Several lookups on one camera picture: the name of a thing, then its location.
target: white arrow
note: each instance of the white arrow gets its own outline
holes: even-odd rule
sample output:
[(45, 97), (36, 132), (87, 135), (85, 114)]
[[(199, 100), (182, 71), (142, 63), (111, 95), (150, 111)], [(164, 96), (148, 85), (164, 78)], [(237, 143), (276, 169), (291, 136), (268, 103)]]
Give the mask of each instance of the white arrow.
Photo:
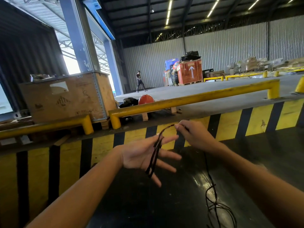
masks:
[(193, 68), (193, 66), (190, 66), (190, 69), (189, 70), (191, 70), (191, 73), (192, 73), (192, 78), (194, 78), (193, 77), (193, 70), (194, 70), (195, 68)]

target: person's left hand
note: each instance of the person's left hand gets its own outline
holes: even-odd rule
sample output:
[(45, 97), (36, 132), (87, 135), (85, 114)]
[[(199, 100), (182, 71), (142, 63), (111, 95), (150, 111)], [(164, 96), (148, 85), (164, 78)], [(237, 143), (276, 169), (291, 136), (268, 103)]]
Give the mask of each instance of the person's left hand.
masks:
[[(174, 141), (178, 138), (178, 135), (171, 136), (171, 137), (164, 137), (162, 140), (162, 145), (166, 144), (170, 141)], [(137, 140), (130, 142), (125, 145), (121, 145), (121, 159), (122, 163), (125, 168), (138, 168), (138, 169), (143, 169), (146, 171), (150, 164), (150, 160), (154, 151), (154, 143), (157, 141), (158, 135), (155, 135), (150, 138), (142, 139), (142, 140)], [(177, 153), (174, 153), (172, 151), (168, 151), (166, 149), (159, 149), (158, 153), (159, 157), (169, 157), (173, 158), (176, 160), (180, 160), (181, 156)], [(156, 165), (164, 168), (166, 170), (169, 170), (171, 172), (176, 172), (176, 169), (163, 162), (162, 160), (157, 159)], [(158, 177), (153, 173), (151, 179), (159, 186), (161, 187), (161, 181), (158, 179)]]

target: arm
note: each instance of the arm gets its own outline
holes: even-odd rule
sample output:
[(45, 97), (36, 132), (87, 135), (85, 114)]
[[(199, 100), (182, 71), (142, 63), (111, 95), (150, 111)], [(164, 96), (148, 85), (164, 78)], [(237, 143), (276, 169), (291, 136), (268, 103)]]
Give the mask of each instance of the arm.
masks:
[[(177, 138), (178, 136), (165, 137), (162, 144)], [(154, 150), (153, 145), (157, 139), (158, 136), (154, 136), (113, 148), (101, 162), (48, 206), (27, 228), (85, 227), (114, 177), (123, 166), (143, 170), (148, 168)], [(179, 154), (165, 149), (160, 149), (159, 156), (181, 159)], [(176, 172), (174, 167), (159, 159), (156, 165)], [(161, 182), (155, 174), (151, 178), (159, 187), (161, 186)]]
[(218, 157), (276, 227), (304, 227), (302, 191), (216, 141), (202, 123), (181, 121), (175, 127), (192, 146)]

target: black and yellow striped curb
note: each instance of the black and yellow striped curb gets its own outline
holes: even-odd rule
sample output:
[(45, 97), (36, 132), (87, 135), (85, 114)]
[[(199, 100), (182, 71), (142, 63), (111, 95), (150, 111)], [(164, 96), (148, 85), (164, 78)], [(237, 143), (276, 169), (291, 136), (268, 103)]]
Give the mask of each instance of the black and yellow striped curb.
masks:
[[(201, 121), (219, 141), (242, 138), (294, 126), (304, 127), (303, 103), (304, 99), (277, 102), (195, 120)], [(0, 227), (24, 227), (113, 147), (153, 136), (167, 125), (0, 157)], [(174, 127), (164, 132), (164, 136), (174, 134)], [(163, 145), (163, 148), (174, 149), (188, 145), (180, 136), (178, 140)]]

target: dark pants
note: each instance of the dark pants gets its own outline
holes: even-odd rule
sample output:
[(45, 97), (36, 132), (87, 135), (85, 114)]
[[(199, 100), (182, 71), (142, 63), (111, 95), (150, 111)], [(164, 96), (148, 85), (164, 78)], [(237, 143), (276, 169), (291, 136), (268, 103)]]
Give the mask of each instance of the dark pants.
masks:
[(143, 89), (146, 90), (146, 89), (145, 89), (145, 85), (143, 84), (142, 80), (139, 79), (139, 80), (137, 80), (137, 89), (136, 89), (137, 92), (138, 92), (139, 86), (140, 86), (141, 84), (142, 84), (142, 86), (143, 86)]

